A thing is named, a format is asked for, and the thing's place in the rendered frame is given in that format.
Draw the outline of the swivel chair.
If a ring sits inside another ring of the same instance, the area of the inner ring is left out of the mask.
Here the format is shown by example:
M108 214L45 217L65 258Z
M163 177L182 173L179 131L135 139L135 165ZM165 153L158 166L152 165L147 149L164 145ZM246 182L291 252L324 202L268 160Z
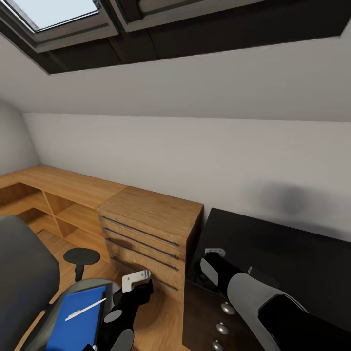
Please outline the swivel chair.
M75 284L50 304L59 291L58 260L20 217L0 217L0 351L14 351L42 311L45 314L19 351L45 351L66 295L106 286L102 320L115 306L114 294L122 289L117 282L82 280L84 266L99 262L99 252L69 249L63 258L76 264Z

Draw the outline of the pen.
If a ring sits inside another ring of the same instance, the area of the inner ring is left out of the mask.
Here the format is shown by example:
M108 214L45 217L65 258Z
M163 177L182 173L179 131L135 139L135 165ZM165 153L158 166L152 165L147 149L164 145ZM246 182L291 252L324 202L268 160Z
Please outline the pen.
M71 318L73 318L73 317L75 317L75 316L77 316L77 315L79 315L80 313L86 311L87 309L90 309L90 308L92 308L93 306L98 305L99 303L105 301L105 299L106 299L106 298L104 298L104 299L98 301L97 303L94 303L93 305L91 305L91 306L89 306L89 307L87 307L87 308L85 308L85 309L83 309L83 310L79 310L79 311L77 311L77 312L72 313L71 315L69 315L69 317L66 319L66 321L69 320L69 319L71 319Z

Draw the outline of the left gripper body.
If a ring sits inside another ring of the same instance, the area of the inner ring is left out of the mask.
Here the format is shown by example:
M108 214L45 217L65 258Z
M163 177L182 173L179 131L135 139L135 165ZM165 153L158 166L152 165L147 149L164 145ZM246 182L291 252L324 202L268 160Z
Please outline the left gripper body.
M136 310L138 310L139 305L146 304L150 300L148 284L135 286L132 291L126 293L123 293L122 289L119 290L114 294L115 306L125 299L131 300L136 305Z

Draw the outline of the notebook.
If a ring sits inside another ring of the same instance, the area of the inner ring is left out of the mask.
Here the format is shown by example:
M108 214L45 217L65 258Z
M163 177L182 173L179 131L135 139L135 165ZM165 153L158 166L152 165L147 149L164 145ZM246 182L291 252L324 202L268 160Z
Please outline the notebook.
M268 277L264 273L261 273L260 271L255 269L254 267L250 267L247 275L253 277L254 279L256 279L257 281L259 281L263 284L266 284L266 285L271 286L273 288L279 289L280 283L274 281L273 279L271 279L270 277Z

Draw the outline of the folder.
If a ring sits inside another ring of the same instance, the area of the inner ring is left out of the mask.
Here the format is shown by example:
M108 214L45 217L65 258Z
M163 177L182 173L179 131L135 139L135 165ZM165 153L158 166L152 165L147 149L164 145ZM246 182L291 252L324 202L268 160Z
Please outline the folder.
M106 298L106 286L66 295L45 351L82 351L90 344L98 351L98 332L102 324L105 301L79 315L66 319Z

